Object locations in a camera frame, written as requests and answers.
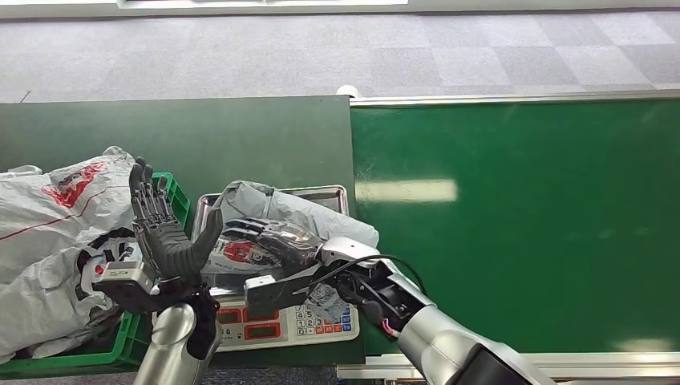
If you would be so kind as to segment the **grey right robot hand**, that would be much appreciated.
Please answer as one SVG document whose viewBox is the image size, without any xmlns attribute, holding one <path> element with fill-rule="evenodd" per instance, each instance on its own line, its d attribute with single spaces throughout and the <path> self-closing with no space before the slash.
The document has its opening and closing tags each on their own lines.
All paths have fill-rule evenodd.
<svg viewBox="0 0 680 385">
<path fill-rule="evenodd" d="M 324 240 L 288 221 L 244 217 L 225 223 L 222 236 L 230 241 L 249 241 L 281 263 L 286 275 L 317 263 Z"/>
</svg>

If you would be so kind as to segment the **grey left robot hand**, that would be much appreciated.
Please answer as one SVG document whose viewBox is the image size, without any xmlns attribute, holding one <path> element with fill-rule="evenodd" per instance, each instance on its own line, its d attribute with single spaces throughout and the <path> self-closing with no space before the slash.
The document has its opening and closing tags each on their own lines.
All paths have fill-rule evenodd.
<svg viewBox="0 0 680 385">
<path fill-rule="evenodd" d="M 219 209 L 208 212 L 206 227 L 190 240 L 168 203 L 166 180 L 152 182 L 153 168 L 142 157 L 135 159 L 129 174 L 133 231 L 144 260 L 164 279 L 185 278 L 202 282 L 201 270 L 223 229 Z"/>
</svg>

